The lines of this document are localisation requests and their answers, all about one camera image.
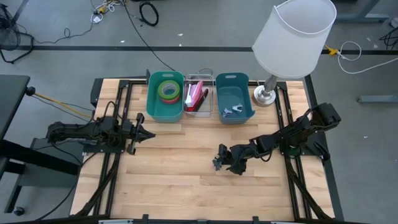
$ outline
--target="yellow cable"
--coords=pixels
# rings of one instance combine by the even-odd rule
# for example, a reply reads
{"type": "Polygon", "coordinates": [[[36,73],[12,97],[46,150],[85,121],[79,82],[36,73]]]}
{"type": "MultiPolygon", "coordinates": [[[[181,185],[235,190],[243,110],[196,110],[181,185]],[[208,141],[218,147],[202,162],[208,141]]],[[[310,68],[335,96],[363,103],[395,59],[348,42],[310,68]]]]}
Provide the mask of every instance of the yellow cable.
{"type": "Polygon", "coordinates": [[[68,109],[68,110],[71,110],[71,111],[75,112],[76,114],[78,114],[78,115],[80,115],[80,116],[84,116],[84,117],[87,117],[87,118],[91,118],[91,116],[89,116],[89,115],[87,115],[87,114],[83,114],[83,113],[81,113],[81,112],[79,112],[79,111],[77,111],[77,110],[75,110],[75,109],[73,109],[73,108],[71,108],[71,107],[69,107],[69,106],[67,106],[67,105],[64,105],[63,103],[59,102],[58,100],[51,99],[51,98],[49,98],[49,97],[47,97],[47,96],[44,96],[44,95],[41,95],[41,94],[38,94],[38,93],[34,93],[34,94],[35,94],[36,96],[38,96],[38,97],[43,98],[43,99],[49,100],[49,101],[54,102],[54,103],[58,103],[59,105],[65,107],[65,108],[68,109]]]}

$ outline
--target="green tape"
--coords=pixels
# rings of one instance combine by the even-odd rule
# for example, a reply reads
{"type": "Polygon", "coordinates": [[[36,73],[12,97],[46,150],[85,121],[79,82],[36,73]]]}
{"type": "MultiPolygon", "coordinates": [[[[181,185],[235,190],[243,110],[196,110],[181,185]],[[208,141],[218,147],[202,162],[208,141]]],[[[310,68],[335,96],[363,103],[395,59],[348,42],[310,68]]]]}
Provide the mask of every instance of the green tape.
{"type": "Polygon", "coordinates": [[[176,81],[166,80],[162,82],[157,88],[157,94],[159,94],[162,99],[174,100],[180,95],[180,86],[176,81]]]}

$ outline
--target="chair wheel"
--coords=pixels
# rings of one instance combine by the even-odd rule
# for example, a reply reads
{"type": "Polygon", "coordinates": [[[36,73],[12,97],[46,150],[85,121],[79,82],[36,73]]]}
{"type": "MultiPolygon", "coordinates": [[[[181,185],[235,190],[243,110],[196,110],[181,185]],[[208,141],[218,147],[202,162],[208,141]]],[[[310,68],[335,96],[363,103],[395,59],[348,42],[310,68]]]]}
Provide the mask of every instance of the chair wheel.
{"type": "Polygon", "coordinates": [[[16,216],[21,216],[25,213],[25,210],[22,207],[14,207],[12,212],[16,216]]]}

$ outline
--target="pink tape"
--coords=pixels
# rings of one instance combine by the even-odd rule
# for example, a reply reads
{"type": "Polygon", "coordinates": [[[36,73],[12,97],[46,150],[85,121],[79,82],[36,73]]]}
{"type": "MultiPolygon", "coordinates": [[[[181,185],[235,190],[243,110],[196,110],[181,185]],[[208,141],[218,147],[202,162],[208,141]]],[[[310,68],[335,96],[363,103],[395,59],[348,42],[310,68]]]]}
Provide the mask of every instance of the pink tape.
{"type": "Polygon", "coordinates": [[[173,100],[165,100],[165,99],[163,99],[163,98],[160,98],[160,99],[163,101],[163,103],[166,103],[166,104],[174,104],[174,103],[176,103],[176,102],[180,99],[180,95],[178,95],[178,97],[174,98],[173,100]]]}

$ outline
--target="clear plastic container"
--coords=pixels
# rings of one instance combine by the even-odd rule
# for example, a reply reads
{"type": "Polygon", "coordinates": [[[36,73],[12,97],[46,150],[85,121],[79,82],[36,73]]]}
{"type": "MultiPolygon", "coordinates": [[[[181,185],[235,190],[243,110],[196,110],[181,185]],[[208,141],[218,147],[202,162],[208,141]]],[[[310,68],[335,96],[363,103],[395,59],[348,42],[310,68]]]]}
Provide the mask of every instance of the clear plastic container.
{"type": "Polygon", "coordinates": [[[214,110],[214,78],[211,75],[205,74],[189,74],[185,76],[184,81],[184,112],[188,117],[208,118],[214,110]],[[202,91],[209,89],[206,99],[199,107],[197,112],[187,111],[185,100],[187,99],[189,84],[194,85],[203,81],[202,91]]]}

